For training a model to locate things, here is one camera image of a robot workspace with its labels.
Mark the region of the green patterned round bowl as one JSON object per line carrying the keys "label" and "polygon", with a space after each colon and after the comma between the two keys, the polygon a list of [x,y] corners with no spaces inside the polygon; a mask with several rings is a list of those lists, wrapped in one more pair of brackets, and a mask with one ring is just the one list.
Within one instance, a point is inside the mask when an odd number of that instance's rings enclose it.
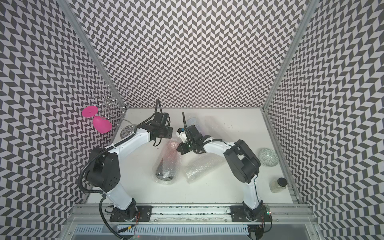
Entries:
{"label": "green patterned round bowl", "polygon": [[262,148],[258,154],[259,160],[263,166],[274,167],[279,164],[279,157],[277,153],[268,148]]}

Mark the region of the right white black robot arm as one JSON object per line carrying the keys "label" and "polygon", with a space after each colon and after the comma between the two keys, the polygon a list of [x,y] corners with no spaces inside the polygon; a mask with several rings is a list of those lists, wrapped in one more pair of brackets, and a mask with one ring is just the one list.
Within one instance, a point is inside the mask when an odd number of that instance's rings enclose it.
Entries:
{"label": "right white black robot arm", "polygon": [[262,194],[258,188],[261,162],[243,140],[226,142],[209,135],[203,136],[196,126],[184,126],[177,130],[182,142],[177,147],[181,155],[215,154],[226,159],[235,178],[243,184],[243,210],[247,220],[255,222],[264,210]]}

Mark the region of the pink plastic wine glass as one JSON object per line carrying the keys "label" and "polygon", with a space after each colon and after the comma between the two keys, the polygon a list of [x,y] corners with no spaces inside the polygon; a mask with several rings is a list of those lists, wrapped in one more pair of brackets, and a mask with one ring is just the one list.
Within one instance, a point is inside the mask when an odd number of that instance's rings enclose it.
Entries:
{"label": "pink plastic wine glass", "polygon": [[106,118],[98,116],[98,112],[99,112],[99,109],[96,106],[89,106],[82,110],[82,116],[85,118],[92,118],[93,120],[92,123],[95,129],[99,133],[105,134],[113,128],[113,125]]}

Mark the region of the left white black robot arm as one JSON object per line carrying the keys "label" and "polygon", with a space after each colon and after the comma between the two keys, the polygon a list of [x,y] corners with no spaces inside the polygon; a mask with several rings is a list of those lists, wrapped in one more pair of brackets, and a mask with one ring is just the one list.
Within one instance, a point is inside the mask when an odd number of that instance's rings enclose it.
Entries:
{"label": "left white black robot arm", "polygon": [[157,139],[170,139],[172,134],[170,115],[155,112],[116,144],[93,149],[90,160],[78,177],[80,191],[106,197],[113,203],[113,213],[121,221],[133,221],[138,210],[136,201],[126,192],[121,183],[120,161],[142,145]]}

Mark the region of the clear bubble wrap roll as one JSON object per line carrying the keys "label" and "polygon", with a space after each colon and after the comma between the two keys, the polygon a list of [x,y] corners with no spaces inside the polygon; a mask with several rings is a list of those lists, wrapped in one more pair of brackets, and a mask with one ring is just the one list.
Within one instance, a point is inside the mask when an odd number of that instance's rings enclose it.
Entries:
{"label": "clear bubble wrap roll", "polygon": [[202,154],[193,158],[185,167],[184,175],[188,184],[192,184],[212,173],[225,163],[222,156],[216,154]]}

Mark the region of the aluminium front rail frame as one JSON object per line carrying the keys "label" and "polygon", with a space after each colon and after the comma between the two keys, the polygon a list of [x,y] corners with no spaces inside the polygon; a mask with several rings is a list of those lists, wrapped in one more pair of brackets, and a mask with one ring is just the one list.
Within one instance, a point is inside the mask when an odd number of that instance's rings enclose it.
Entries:
{"label": "aluminium front rail frame", "polygon": [[307,204],[267,204],[267,215],[246,219],[241,205],[140,204],[139,222],[110,223],[107,205],[75,205],[59,234],[61,240],[109,240],[114,232],[131,240],[321,240],[317,219]]}

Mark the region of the small black-lidded glass jar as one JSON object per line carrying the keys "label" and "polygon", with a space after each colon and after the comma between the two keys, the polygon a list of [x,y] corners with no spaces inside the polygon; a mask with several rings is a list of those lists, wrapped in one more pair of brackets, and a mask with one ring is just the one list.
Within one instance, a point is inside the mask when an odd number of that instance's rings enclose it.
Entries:
{"label": "small black-lidded glass jar", "polygon": [[272,193],[279,193],[286,189],[288,181],[285,178],[273,179],[269,183],[269,188]]}

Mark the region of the purple blue wrapped tumbler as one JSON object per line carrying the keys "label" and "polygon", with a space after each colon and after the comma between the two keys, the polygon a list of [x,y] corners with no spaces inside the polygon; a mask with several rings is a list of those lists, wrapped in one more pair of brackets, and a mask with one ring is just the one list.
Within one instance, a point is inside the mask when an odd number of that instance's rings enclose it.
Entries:
{"label": "purple blue wrapped tumbler", "polygon": [[187,126],[190,127],[194,125],[196,129],[203,135],[208,134],[208,123],[205,118],[192,117],[187,120]]}

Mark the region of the red black ribbed vase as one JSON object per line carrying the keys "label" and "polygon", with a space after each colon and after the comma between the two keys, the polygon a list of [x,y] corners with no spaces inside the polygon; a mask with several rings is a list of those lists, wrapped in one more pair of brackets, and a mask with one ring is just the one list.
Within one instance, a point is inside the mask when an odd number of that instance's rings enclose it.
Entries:
{"label": "red black ribbed vase", "polygon": [[164,146],[155,171],[155,177],[158,180],[170,183],[176,179],[180,166],[180,153],[177,151],[178,146],[179,143],[174,141],[169,141]]}

